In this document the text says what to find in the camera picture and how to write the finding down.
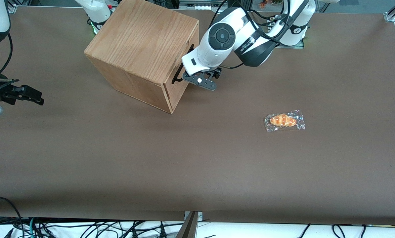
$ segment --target plastic wrapper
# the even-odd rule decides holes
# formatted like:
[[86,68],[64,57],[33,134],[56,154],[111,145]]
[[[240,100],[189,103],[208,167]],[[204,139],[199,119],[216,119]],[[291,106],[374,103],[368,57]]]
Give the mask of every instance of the plastic wrapper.
[[265,117],[264,122],[268,132],[305,129],[305,120],[300,110],[269,114]]

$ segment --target white floor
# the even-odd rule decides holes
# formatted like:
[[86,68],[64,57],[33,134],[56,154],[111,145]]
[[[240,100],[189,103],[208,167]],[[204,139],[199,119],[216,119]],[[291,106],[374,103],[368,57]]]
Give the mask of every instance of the white floor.
[[[164,224],[178,223],[178,221],[166,221]],[[63,226],[75,226],[81,224],[93,223],[58,223],[57,225]],[[148,221],[137,229],[146,229],[159,227],[159,221]],[[122,222],[123,229],[129,229],[132,226],[132,222]],[[305,229],[306,225],[303,224],[263,224],[263,223],[220,223],[220,222],[202,222],[199,223],[199,228],[197,229],[196,238],[208,238],[214,236],[214,238],[298,238],[302,231]],[[181,226],[168,226],[165,228],[167,234],[178,232]],[[359,238],[362,232],[362,226],[341,226],[346,238]],[[0,225],[0,238],[4,237],[8,231],[12,229],[11,225]],[[79,238],[81,234],[87,229],[84,227],[75,228],[61,228],[61,227],[51,227],[49,228],[55,238]],[[121,231],[116,228],[110,228],[110,230],[117,231],[118,234],[114,232],[103,232],[99,238],[117,238],[117,235],[121,235]],[[14,229],[12,238],[17,238],[22,235],[20,230]],[[155,231],[146,232],[140,235],[140,238],[153,238],[158,235]],[[90,237],[95,237],[96,231],[93,232]],[[395,228],[391,227],[371,227],[368,226],[365,231],[364,238],[395,238]],[[329,225],[311,225],[306,231],[303,238],[335,238],[332,233],[331,226]]]

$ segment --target black strap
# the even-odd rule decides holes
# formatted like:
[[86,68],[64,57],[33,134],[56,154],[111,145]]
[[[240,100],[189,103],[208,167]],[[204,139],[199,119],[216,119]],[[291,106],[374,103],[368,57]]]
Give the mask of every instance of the black strap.
[[252,35],[249,36],[234,52],[237,55],[243,54],[249,47],[251,47],[257,39],[259,39],[264,33],[264,30],[260,27],[258,30],[255,30]]
[[294,35],[297,35],[297,34],[301,33],[302,30],[305,30],[307,25],[308,24],[305,24],[303,26],[291,25],[290,26],[291,33],[294,34]]
[[296,10],[296,12],[292,16],[288,17],[288,20],[287,20],[285,26],[283,26],[280,33],[278,35],[276,35],[274,37],[274,39],[280,40],[280,38],[291,28],[291,26],[293,25],[296,18],[302,13],[303,9],[306,7],[306,5],[308,3],[309,3],[309,0],[303,1],[303,3],[299,6],[299,8]]

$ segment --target wooden crate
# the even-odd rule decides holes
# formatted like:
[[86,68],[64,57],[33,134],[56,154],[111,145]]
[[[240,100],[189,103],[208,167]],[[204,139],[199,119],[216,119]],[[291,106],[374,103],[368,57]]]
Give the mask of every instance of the wooden crate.
[[199,44],[197,19],[123,0],[84,53],[114,89],[173,113],[188,83],[171,81],[192,44]]

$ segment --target box handle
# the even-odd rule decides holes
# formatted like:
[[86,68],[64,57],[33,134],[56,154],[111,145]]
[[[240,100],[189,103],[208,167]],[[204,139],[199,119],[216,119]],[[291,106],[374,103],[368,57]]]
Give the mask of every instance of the box handle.
[[[192,44],[192,45],[190,46],[189,51],[187,51],[187,54],[190,53],[192,50],[194,50],[193,47],[194,47],[194,45]],[[181,77],[180,77],[180,78],[177,78],[178,75],[180,74],[180,72],[181,72],[182,69],[183,69],[183,62],[181,62],[181,65],[179,66],[179,68],[178,68],[177,72],[175,73],[174,77],[172,78],[171,84],[174,84],[176,81],[177,81],[177,82],[183,81],[183,79],[182,79]]]

